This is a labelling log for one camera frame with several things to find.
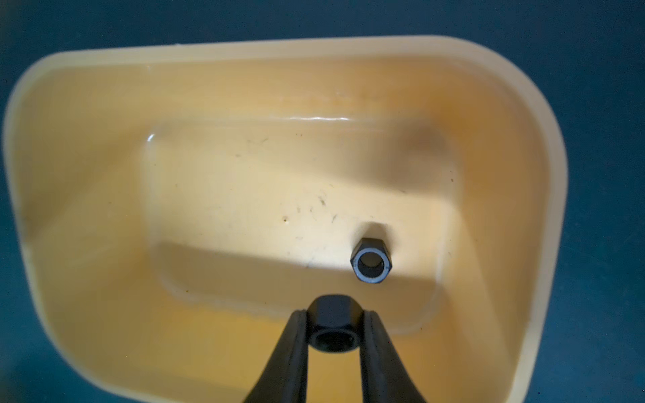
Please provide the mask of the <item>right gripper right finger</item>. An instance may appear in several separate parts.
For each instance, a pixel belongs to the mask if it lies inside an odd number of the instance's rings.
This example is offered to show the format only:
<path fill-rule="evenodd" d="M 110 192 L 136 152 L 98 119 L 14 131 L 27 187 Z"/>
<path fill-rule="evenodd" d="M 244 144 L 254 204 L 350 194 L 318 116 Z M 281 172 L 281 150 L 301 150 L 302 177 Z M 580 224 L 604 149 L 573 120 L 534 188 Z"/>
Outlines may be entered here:
<path fill-rule="evenodd" d="M 374 311 L 363 314 L 359 360 L 364 402 L 425 402 Z"/>

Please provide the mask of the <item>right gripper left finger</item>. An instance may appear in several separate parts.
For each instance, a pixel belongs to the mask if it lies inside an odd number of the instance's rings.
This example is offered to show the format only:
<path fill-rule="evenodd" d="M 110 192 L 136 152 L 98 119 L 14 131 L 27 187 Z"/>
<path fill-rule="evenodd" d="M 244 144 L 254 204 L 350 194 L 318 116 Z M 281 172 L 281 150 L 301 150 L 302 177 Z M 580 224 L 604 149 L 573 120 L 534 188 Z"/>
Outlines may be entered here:
<path fill-rule="evenodd" d="M 296 310 L 245 402 L 305 402 L 307 370 L 307 312 Z"/>

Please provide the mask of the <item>black nut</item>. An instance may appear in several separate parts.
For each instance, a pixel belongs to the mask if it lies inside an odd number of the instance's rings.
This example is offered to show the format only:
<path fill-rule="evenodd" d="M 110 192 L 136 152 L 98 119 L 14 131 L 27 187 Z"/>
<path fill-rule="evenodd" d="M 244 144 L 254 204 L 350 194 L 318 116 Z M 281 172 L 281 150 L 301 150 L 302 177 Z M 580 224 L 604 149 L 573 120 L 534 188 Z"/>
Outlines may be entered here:
<path fill-rule="evenodd" d="M 389 250 L 379 238 L 362 238 L 353 250 L 350 263 L 357 278 L 369 284 L 383 282 L 392 269 Z"/>
<path fill-rule="evenodd" d="M 357 349 L 364 310 L 346 295 L 318 297 L 307 309 L 307 341 L 317 351 L 342 354 Z"/>

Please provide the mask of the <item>yellow plastic storage box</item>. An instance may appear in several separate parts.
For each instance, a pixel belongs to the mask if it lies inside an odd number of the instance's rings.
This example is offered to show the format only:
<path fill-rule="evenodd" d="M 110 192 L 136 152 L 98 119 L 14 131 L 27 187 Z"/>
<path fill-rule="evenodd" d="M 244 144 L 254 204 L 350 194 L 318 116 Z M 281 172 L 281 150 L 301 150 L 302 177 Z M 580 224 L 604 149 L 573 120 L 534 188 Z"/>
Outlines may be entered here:
<path fill-rule="evenodd" d="M 440 36 L 57 53 L 16 83 L 3 160 L 37 317 L 80 376 L 240 402 L 290 314 L 379 313 L 433 402 L 521 402 L 568 187 L 536 85 Z M 350 257 L 386 243 L 379 284 Z"/>

